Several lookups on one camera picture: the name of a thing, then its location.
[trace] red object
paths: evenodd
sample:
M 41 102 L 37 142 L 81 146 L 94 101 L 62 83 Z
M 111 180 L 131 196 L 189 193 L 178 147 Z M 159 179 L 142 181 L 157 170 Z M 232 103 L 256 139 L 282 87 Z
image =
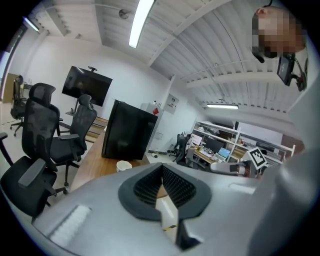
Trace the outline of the red object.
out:
M 153 114 L 154 114 L 154 115 L 159 114 L 159 110 L 158 110 L 157 107 L 153 110 Z

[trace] chair headrest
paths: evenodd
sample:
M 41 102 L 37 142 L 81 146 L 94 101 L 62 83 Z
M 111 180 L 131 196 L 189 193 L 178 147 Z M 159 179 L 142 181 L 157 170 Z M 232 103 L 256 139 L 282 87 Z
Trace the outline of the chair headrest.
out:
M 18 86 L 22 85 L 24 82 L 24 78 L 22 75 L 18 75 L 15 79 L 14 82 L 18 84 Z
M 32 101 L 48 108 L 51 102 L 51 95 L 55 90 L 56 88 L 52 85 L 38 82 L 31 87 L 29 98 Z
M 81 95 L 78 99 L 78 102 L 80 105 L 86 107 L 87 109 L 89 110 L 93 110 L 91 105 L 90 105 L 90 101 L 91 101 L 91 96 L 88 95 L 88 94 L 84 94 L 84 95 Z

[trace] corrugated metal ceiling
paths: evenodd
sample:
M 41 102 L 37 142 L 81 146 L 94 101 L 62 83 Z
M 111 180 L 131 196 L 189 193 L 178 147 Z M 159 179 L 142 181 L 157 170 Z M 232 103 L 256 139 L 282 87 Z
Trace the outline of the corrugated metal ceiling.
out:
M 54 0 L 37 6 L 31 16 L 51 35 L 62 36 L 46 11 L 54 8 L 66 36 L 120 50 L 167 78 L 178 75 L 200 102 L 224 99 L 286 112 L 297 99 L 296 87 L 259 79 L 258 73 L 275 74 L 278 59 L 261 64 L 251 54 L 252 15 L 269 0 L 157 0 L 133 49 L 128 43 L 138 2 Z M 127 19 L 119 17 L 121 9 L 129 12 Z M 239 73 L 247 79 L 239 80 Z

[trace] yellow and black tape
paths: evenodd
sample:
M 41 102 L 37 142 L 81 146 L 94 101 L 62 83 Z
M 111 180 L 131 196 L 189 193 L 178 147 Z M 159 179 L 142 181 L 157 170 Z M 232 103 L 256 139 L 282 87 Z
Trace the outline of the yellow and black tape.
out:
M 172 226 L 170 226 L 170 227 L 165 228 L 163 231 L 172 230 L 172 229 L 174 229 L 175 227 L 178 227 L 178 225 L 172 225 Z

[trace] television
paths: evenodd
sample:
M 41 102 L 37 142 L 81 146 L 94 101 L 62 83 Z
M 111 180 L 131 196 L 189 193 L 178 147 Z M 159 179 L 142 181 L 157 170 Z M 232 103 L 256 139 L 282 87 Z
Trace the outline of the television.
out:
M 91 103 L 103 106 L 112 79 L 83 68 L 72 66 L 65 79 L 62 93 L 74 98 L 87 94 Z
M 158 117 L 118 100 L 106 127 L 102 156 L 120 160 L 142 160 Z

